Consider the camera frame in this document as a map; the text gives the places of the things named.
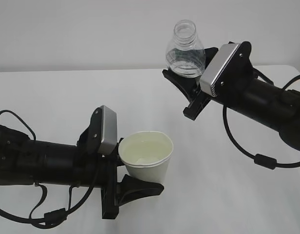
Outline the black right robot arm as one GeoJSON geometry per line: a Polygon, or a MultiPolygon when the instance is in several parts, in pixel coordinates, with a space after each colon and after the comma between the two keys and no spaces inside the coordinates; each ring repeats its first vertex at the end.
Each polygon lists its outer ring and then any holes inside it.
{"type": "Polygon", "coordinates": [[[199,82],[171,69],[163,76],[189,101],[183,114],[195,120],[212,100],[275,131],[300,151],[300,92],[259,80],[250,62],[251,43],[224,44],[206,49],[206,69],[199,82]]]}

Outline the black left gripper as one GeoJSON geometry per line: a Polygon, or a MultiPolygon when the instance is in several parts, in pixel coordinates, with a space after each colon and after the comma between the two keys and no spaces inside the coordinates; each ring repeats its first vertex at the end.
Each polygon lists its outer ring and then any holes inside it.
{"type": "Polygon", "coordinates": [[[159,196],[164,186],[160,183],[143,181],[130,175],[124,175],[117,183],[117,147],[110,155],[98,152],[101,144],[102,109],[97,108],[91,115],[89,126],[83,131],[77,141],[77,148],[82,159],[93,162],[97,176],[95,186],[101,188],[102,218],[115,219],[119,207],[146,197],[159,196]]]}

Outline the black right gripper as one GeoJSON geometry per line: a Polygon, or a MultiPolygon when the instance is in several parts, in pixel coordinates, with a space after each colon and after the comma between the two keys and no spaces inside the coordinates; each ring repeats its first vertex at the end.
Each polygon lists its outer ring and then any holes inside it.
{"type": "MultiPolygon", "coordinates": [[[[254,86],[256,78],[249,58],[252,44],[248,41],[240,44],[234,57],[216,82],[216,97],[201,91],[200,80],[197,84],[195,78],[181,77],[170,69],[162,71],[164,78],[171,82],[189,101],[189,106],[183,110],[184,116],[195,120],[206,105],[213,100],[253,120],[262,119],[262,114],[254,107],[255,102],[249,98],[249,91],[254,86]]],[[[217,47],[205,49],[205,68],[208,67],[217,52],[217,47]]]]}

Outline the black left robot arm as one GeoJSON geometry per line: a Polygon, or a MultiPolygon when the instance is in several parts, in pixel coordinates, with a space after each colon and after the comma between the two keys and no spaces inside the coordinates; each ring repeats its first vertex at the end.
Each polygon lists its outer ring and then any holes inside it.
{"type": "Polygon", "coordinates": [[[96,108],[89,126],[76,145],[38,141],[0,125],[0,186],[46,184],[87,187],[73,207],[48,212],[42,218],[22,218],[0,209],[0,215],[19,223],[54,226],[83,205],[94,188],[101,191],[102,218],[115,219],[119,208],[129,202],[160,195],[164,186],[125,175],[117,180],[122,166],[118,154],[117,115],[103,105],[96,108]]]}

